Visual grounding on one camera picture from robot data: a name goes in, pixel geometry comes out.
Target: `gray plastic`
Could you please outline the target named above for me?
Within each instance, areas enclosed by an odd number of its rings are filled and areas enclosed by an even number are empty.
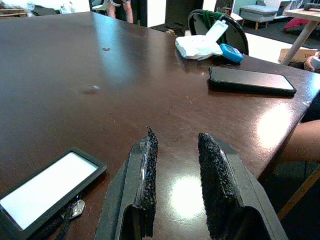
[[[237,188],[237,197],[241,208],[252,208],[261,216],[263,224],[271,240],[287,240],[278,216],[264,188],[245,167],[238,153],[230,145],[217,138],[214,139],[224,152],[224,160],[230,166],[231,175]]]

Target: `gray cushion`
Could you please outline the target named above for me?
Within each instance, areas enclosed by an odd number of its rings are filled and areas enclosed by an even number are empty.
[[[276,14],[278,12],[278,9],[269,6],[250,5],[243,6],[241,8],[241,11],[260,15],[270,15]]]

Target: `white plastic bag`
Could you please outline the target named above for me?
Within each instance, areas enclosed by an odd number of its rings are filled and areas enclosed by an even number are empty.
[[[185,59],[205,60],[213,55],[222,56],[223,52],[217,41],[228,29],[225,21],[216,21],[205,36],[178,37],[175,46]]]
[[[216,42],[212,42],[206,36],[183,36],[178,37],[175,46],[185,59],[205,60],[213,55],[221,56],[223,52]]]

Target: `hand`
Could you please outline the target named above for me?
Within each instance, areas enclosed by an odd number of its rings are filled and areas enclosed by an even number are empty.
[[[316,68],[312,66],[311,61],[312,61],[313,56],[310,56],[307,58],[306,62],[304,63],[304,70],[310,71],[310,72],[315,72]]]

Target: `person's arm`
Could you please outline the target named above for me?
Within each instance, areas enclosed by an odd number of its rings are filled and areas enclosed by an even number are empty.
[[[298,125],[279,155],[279,161],[320,163],[320,120]]]

